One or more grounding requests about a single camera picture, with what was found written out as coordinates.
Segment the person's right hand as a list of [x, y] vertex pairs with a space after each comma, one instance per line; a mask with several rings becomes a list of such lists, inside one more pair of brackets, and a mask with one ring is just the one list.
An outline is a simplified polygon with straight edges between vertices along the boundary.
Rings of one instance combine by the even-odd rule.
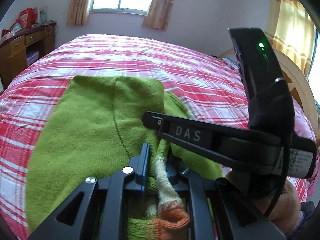
[[[234, 172], [228, 172], [225, 178], [240, 188]], [[271, 195], [259, 200], [254, 200], [254, 205], [264, 213], [272, 200]], [[281, 195], [268, 219], [274, 223], [283, 233], [289, 234], [300, 219], [300, 201], [295, 187], [288, 180], [285, 181]]]

